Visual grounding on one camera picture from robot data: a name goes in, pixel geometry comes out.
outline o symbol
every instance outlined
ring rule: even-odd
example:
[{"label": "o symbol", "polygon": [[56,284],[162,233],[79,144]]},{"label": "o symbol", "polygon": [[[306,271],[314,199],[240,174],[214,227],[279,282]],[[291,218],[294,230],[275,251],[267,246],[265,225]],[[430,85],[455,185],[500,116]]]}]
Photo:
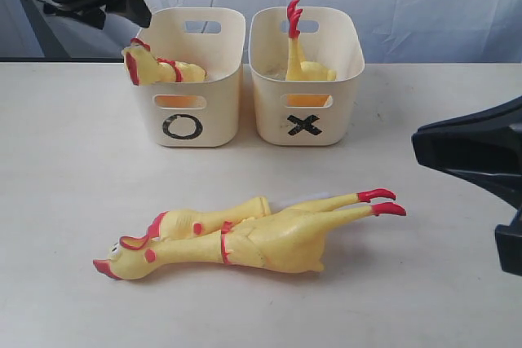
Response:
[{"label": "o symbol", "polygon": [[[192,121],[194,121],[194,125],[196,126],[196,129],[194,130],[194,132],[192,132],[191,134],[187,134],[186,136],[180,136],[178,134],[173,134],[172,132],[169,131],[170,124],[172,124],[174,121],[176,121],[176,119],[178,119],[180,117],[189,118]],[[203,132],[203,125],[202,125],[201,121],[199,121],[196,117],[191,116],[190,114],[174,114],[163,122],[163,133],[173,139],[192,140],[192,139],[195,139],[196,137],[198,137],[201,134],[201,132]]]}]

